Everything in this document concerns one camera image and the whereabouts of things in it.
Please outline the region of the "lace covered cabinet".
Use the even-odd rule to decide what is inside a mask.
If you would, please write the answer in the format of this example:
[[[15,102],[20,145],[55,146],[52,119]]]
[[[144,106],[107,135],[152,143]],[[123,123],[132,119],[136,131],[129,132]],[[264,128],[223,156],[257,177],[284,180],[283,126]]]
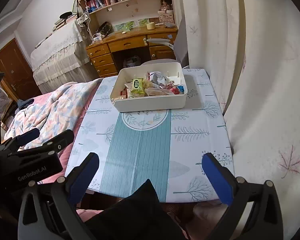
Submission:
[[[71,81],[89,82],[98,78],[86,51],[89,43],[86,28],[72,21],[35,48],[31,53],[31,68],[41,93],[52,92]]]

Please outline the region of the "patterned light blue tablecloth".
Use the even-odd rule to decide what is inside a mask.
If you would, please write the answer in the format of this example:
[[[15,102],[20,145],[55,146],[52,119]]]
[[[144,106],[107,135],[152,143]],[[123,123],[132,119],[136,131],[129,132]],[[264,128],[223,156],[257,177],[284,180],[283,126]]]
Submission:
[[[233,171],[228,133],[210,79],[203,69],[185,69],[182,109],[121,113],[110,93],[116,77],[102,80],[78,130],[66,171],[94,152],[100,164],[89,189],[125,198],[150,180],[163,203],[214,200],[202,169],[213,156]]]

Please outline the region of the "grey office chair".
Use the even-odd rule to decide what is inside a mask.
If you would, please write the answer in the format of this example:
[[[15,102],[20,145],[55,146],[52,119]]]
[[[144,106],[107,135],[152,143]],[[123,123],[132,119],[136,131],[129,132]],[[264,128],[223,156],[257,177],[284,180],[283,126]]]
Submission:
[[[182,68],[189,68],[189,52],[187,48],[187,34],[186,34],[186,20],[185,16],[183,16],[178,33],[176,35],[174,44],[171,44],[169,39],[166,38],[148,38],[148,43],[156,44],[158,47],[163,47],[164,49],[158,52],[162,52],[159,54],[155,54],[155,59],[151,61],[147,61],[142,63],[142,66],[155,64],[155,63],[174,63],[178,62],[181,64]],[[174,58],[169,59],[168,57],[163,55],[163,52],[167,51],[168,53],[173,53]]]

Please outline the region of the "brown wooden door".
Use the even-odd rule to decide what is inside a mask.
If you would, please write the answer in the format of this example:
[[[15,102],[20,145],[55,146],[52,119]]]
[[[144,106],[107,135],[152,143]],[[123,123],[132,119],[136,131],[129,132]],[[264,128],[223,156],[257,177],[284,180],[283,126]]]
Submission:
[[[5,73],[4,80],[19,99],[27,100],[42,94],[15,38],[0,49],[0,72]]]

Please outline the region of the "maroon white chocolate packet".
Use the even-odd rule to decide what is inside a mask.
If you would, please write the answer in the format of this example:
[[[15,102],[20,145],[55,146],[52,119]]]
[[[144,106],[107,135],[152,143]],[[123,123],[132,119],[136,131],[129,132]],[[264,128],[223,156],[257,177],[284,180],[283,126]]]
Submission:
[[[172,94],[178,95],[180,91],[178,87],[174,84],[174,81],[170,81],[166,84],[165,89],[169,90]]]

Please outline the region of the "large beige cake packet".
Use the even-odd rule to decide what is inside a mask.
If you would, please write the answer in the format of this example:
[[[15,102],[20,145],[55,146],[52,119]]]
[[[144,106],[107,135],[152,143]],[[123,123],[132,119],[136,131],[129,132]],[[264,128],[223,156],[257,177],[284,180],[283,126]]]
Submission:
[[[145,89],[145,93],[148,96],[166,96],[166,95],[174,95],[167,89],[162,88],[147,88]]]

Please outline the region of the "wooden desk with drawers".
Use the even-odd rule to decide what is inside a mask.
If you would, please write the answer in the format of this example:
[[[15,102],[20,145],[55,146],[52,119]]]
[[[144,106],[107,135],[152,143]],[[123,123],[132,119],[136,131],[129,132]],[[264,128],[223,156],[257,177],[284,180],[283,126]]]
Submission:
[[[122,33],[111,33],[101,41],[87,46],[86,51],[99,77],[114,76],[134,56],[141,63],[158,59],[175,59],[174,52],[168,46],[148,42],[151,38],[165,38],[174,43],[178,28],[156,26],[153,30],[137,27]]]

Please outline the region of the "pale crumbly cookie packet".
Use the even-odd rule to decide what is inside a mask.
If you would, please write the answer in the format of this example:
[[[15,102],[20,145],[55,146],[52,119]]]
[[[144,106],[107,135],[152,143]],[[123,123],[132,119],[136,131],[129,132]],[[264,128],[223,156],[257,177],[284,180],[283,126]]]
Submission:
[[[144,89],[155,88],[155,85],[156,85],[155,83],[153,83],[153,82],[151,82],[151,81],[149,81],[147,79],[143,79],[143,81],[142,81],[142,87]]]

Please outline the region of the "black trash bag bin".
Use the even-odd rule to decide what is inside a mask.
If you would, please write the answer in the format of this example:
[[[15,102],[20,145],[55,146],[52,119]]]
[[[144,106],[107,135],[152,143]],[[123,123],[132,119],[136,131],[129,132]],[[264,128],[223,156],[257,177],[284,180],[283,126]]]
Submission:
[[[125,59],[123,62],[123,68],[136,67],[141,65],[141,59],[138,56],[133,56]]]

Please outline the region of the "white floral curtain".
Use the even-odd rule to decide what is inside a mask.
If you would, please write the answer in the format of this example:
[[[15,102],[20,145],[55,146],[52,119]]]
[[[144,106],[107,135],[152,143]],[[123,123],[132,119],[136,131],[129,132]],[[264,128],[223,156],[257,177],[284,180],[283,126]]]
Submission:
[[[235,174],[272,180],[300,239],[300,0],[174,0],[191,68],[207,71]]]

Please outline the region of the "floral pastel blanket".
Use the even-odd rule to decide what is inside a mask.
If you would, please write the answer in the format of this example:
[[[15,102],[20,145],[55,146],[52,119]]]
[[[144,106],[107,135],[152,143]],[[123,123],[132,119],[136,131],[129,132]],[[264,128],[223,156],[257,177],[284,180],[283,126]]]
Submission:
[[[67,129],[73,130],[90,94],[101,81],[99,78],[90,82],[69,82],[61,85],[43,103],[31,104],[19,111],[4,139],[37,128],[39,137],[21,147],[22,150],[28,150],[41,146]]]

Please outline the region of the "white plastic storage bin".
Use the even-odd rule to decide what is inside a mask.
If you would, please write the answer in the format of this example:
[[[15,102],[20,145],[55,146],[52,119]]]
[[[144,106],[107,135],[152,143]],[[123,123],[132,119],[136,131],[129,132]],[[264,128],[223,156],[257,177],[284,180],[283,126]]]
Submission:
[[[120,70],[110,94],[119,112],[180,109],[187,85],[181,64],[156,63]]]

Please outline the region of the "red edged dark plum packet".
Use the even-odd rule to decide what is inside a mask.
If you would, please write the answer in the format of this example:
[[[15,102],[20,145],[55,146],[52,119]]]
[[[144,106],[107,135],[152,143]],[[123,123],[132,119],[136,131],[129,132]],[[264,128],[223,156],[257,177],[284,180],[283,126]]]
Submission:
[[[127,98],[128,98],[128,89],[125,88],[120,92],[120,100],[127,99]]]

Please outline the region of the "wooden bookshelf with books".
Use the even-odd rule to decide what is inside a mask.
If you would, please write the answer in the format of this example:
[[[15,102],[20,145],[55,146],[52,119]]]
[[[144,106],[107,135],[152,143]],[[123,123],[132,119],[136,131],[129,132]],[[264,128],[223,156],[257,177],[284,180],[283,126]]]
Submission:
[[[148,22],[159,23],[160,0],[77,0],[88,15],[88,27],[92,34],[108,22],[115,31],[144,26]]]

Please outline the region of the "blue snowflake snack packet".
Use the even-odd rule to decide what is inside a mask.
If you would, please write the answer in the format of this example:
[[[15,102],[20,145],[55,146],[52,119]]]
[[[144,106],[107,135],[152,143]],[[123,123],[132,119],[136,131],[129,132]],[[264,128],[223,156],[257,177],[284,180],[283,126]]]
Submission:
[[[176,86],[176,89],[178,90],[179,94],[184,94],[184,87],[182,85]]]

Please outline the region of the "white red snack packet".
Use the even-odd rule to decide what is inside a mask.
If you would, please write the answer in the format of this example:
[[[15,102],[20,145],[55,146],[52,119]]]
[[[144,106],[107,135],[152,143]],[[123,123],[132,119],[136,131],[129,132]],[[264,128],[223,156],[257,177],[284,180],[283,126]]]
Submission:
[[[167,77],[161,72],[150,72],[149,81],[157,85],[166,85],[168,83]]]

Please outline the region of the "green candy packet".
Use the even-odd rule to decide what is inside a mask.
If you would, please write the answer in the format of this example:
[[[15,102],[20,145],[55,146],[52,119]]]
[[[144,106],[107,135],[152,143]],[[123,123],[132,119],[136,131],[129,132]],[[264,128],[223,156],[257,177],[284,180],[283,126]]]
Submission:
[[[145,95],[145,89],[143,87],[143,78],[133,80],[131,93],[134,94],[134,96]]]

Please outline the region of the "doll on desk shelf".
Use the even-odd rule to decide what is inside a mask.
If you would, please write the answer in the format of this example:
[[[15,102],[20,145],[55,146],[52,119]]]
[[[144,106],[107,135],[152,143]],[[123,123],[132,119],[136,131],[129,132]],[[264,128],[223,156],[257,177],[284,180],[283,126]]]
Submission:
[[[172,10],[173,10],[172,0],[160,0],[160,9],[158,10],[158,14],[164,14]]]

